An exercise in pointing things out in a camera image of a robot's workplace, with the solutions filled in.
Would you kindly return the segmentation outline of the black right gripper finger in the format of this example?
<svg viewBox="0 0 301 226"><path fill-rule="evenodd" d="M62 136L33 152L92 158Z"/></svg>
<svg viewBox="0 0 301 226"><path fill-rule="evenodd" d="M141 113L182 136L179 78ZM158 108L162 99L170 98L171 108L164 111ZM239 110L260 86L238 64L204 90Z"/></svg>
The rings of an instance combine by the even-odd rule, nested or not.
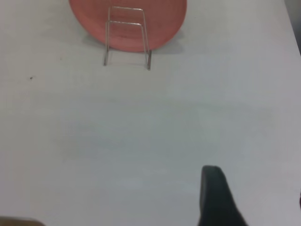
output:
<svg viewBox="0 0 301 226"><path fill-rule="evenodd" d="M225 174L218 166L202 167L199 226L246 226Z"/></svg>

